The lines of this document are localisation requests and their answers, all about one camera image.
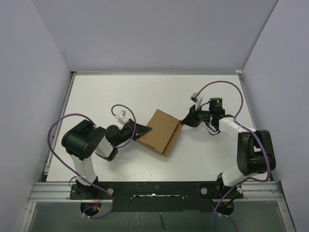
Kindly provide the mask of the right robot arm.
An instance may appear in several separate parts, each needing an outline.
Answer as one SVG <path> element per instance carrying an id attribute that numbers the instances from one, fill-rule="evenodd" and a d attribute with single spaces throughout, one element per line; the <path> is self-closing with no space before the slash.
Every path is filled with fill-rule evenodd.
<path id="1" fill-rule="evenodd" d="M 253 179 L 258 174 L 266 173 L 270 177 L 276 168 L 276 159 L 270 132 L 256 130 L 241 125 L 234 116 L 226 114 L 221 98 L 211 98 L 209 109 L 202 109 L 202 98 L 192 97 L 195 103 L 181 121 L 192 128 L 205 123 L 211 135 L 225 133 L 237 142 L 236 165 L 221 174 L 221 182 L 214 187 L 216 194 L 222 198 L 232 192 L 232 186 L 245 179 Z"/>

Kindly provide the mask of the brown cardboard box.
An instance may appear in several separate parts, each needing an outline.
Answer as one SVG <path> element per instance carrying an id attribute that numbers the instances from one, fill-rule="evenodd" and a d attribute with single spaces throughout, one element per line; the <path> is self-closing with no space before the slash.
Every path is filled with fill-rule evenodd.
<path id="1" fill-rule="evenodd" d="M 138 141 L 154 152 L 168 157 L 182 130 L 181 121 L 157 109 L 147 126 L 152 130 Z"/>

